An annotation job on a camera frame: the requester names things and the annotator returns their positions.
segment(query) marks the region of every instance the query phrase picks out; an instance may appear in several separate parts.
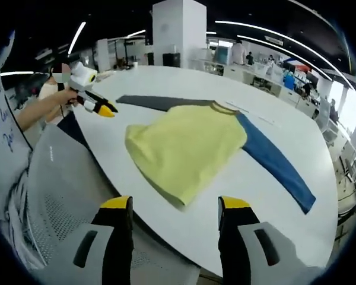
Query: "white pillar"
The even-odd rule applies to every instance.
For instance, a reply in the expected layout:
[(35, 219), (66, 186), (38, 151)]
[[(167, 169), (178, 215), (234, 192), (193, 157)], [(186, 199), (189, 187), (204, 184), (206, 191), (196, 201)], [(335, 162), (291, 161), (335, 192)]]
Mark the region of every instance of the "white pillar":
[(194, 0), (166, 0), (153, 5), (154, 64), (164, 53), (180, 53), (182, 68), (206, 48), (207, 8)]
[(99, 72), (107, 71), (111, 69), (109, 64), (109, 52), (108, 52), (108, 40), (101, 39), (96, 42), (96, 60)]
[(319, 80), (316, 88), (319, 92), (319, 95), (324, 99), (328, 99), (331, 91), (332, 81), (329, 81), (328, 79), (325, 79), (321, 76), (319, 76), (318, 79)]

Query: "ceiling light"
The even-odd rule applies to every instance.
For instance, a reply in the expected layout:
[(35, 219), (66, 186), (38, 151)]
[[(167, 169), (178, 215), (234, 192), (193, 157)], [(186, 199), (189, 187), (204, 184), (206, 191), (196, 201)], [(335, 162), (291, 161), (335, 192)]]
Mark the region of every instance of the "ceiling light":
[(40, 59), (44, 58), (45, 56), (51, 55), (52, 53), (53, 53), (53, 51), (51, 49), (48, 49), (48, 50), (44, 51), (43, 53), (41, 53), (40, 55), (37, 55), (35, 57), (35, 59), (39, 61)]
[(11, 71), (11, 72), (2, 72), (2, 73), (0, 73), (0, 76), (19, 75), (19, 74), (34, 74), (34, 71)]
[(81, 31), (83, 30), (85, 26), (85, 22), (82, 22), (81, 25), (79, 26), (78, 30), (77, 30), (77, 33), (75, 34), (74, 38), (72, 39), (72, 42), (71, 42), (71, 45), (70, 45), (70, 48), (69, 48), (69, 51), (68, 51), (68, 55), (70, 55), (71, 51), (72, 51), (72, 48), (74, 47), (74, 44), (75, 42), (77, 41)]
[(231, 24), (231, 25), (250, 27), (250, 28), (259, 29), (259, 30), (262, 30), (262, 31), (267, 31), (268, 33), (276, 34), (276, 35), (278, 35), (280, 37), (284, 37), (285, 39), (288, 39), (288, 40), (290, 40), (290, 41), (292, 41), (292, 42), (304, 47), (305, 49), (309, 50), (310, 52), (312, 52), (313, 54), (318, 56), (320, 59), (322, 59), (324, 62), (326, 62), (332, 69), (334, 69), (345, 80), (345, 82), (349, 85), (349, 87), (352, 90), (355, 90), (355, 88), (350, 83), (350, 81), (344, 76), (344, 74), (340, 70), (338, 70), (336, 68), (336, 66), (334, 66), (330, 61), (328, 61), (324, 56), (322, 56), (321, 54), (317, 53), (315, 50), (311, 49), (310, 47), (302, 44), (301, 42), (298, 42), (297, 40), (294, 40), (294, 39), (292, 39), (292, 38), (290, 38), (290, 37), (288, 37), (288, 36), (286, 36), (284, 34), (277, 33), (276, 31), (272, 31), (272, 30), (269, 30), (267, 28), (254, 26), (254, 25), (250, 25), (250, 24), (243, 24), (243, 23), (236, 23), (236, 22), (229, 22), (229, 21), (215, 21), (215, 23), (218, 23), (218, 24)]
[(67, 48), (68, 45), (69, 45), (69, 44), (67, 43), (67, 44), (65, 44), (65, 45), (63, 45), (63, 46), (59, 46), (58, 49), (61, 50), (61, 49)]
[(233, 46), (233, 43), (231, 42), (226, 42), (225, 40), (220, 40), (219, 41), (219, 46), (224, 46), (225, 48), (229, 48)]
[(130, 38), (130, 37), (136, 36), (137, 34), (142, 34), (142, 33), (145, 33), (145, 32), (146, 32), (146, 30), (137, 31), (136, 33), (127, 35), (127, 38)]
[(286, 50), (284, 49), (283, 47), (280, 47), (280, 46), (276, 46), (276, 45), (273, 45), (271, 43), (268, 43), (268, 42), (264, 42), (263, 40), (258, 40), (258, 39), (254, 39), (252, 37), (245, 37), (245, 36), (240, 36), (240, 35), (237, 35), (237, 37), (241, 37), (242, 39), (247, 39), (247, 40), (254, 40), (256, 42), (259, 42), (259, 43), (263, 43), (265, 45), (268, 45), (268, 46), (272, 46), (276, 49), (280, 49), (286, 53), (289, 53), (290, 55), (294, 55), (296, 58), (300, 59), (301, 61), (307, 63), (308, 65), (310, 65), (311, 67), (313, 67), (314, 69), (318, 70), (324, 77), (326, 77), (328, 80), (332, 81), (332, 78), (330, 76), (328, 76), (323, 70), (321, 70), (320, 68), (316, 67), (315, 65), (313, 65), (311, 62), (309, 62), (308, 60), (300, 57), (299, 55), (295, 54), (294, 52), (291, 52), (289, 50)]

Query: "desk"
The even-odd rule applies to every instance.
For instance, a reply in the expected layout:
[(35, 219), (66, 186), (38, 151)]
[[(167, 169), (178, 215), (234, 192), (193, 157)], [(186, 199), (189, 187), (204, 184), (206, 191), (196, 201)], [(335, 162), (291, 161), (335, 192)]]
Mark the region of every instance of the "desk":
[(250, 66), (238, 66), (230, 65), (224, 67), (224, 75), (227, 78), (231, 78), (247, 85), (252, 85), (254, 78), (264, 79), (271, 84), (271, 90), (268, 91), (269, 94), (274, 95), (275, 97), (286, 102), (290, 106), (298, 109), (299, 111), (305, 113), (307, 116), (312, 118), (316, 106), (307, 100), (302, 100), (301, 96), (297, 94), (294, 90), (290, 90), (282, 85), (282, 78), (275, 76), (268, 76), (264, 74), (258, 74), (254, 72), (253, 68)]
[(222, 276), (218, 251), (218, 197), (250, 203), (260, 221), (268, 221), (289, 238), (307, 266), (325, 267), (335, 239), (338, 194), (332, 161), (316, 123), (274, 96), (225, 77), (191, 69), (139, 66), (117, 72), (93, 90), (115, 102), (124, 94), (232, 100), (248, 115), (297, 169), (316, 197), (304, 215), (291, 195), (263, 167), (240, 150), (211, 185), (191, 204), (177, 209), (141, 175), (125, 148), (130, 124), (151, 124), (164, 112), (117, 104), (115, 118), (88, 113), (75, 116), (96, 160), (121, 195), (133, 196), (133, 209), (143, 221), (181, 254)]

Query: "blue sleeve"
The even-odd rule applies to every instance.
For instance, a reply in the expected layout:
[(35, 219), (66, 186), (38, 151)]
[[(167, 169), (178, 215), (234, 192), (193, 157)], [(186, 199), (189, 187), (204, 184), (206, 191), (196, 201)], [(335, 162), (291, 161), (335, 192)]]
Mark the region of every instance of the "blue sleeve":
[(244, 114), (237, 115), (237, 119), (247, 134), (243, 150), (273, 175), (307, 214), (316, 199), (302, 177), (280, 150)]

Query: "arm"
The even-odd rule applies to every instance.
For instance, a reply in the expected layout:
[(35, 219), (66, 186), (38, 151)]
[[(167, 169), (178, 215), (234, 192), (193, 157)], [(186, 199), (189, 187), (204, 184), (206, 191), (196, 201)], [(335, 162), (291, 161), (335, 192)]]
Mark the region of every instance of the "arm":
[(29, 129), (39, 119), (50, 113), (59, 105), (65, 105), (70, 99), (76, 99), (77, 94), (72, 90), (62, 90), (46, 97), (45, 99), (34, 102), (27, 106), (16, 118), (22, 131)]
[(61, 114), (61, 106), (58, 105), (54, 109), (52, 109), (49, 114), (45, 116), (45, 121), (49, 123)]

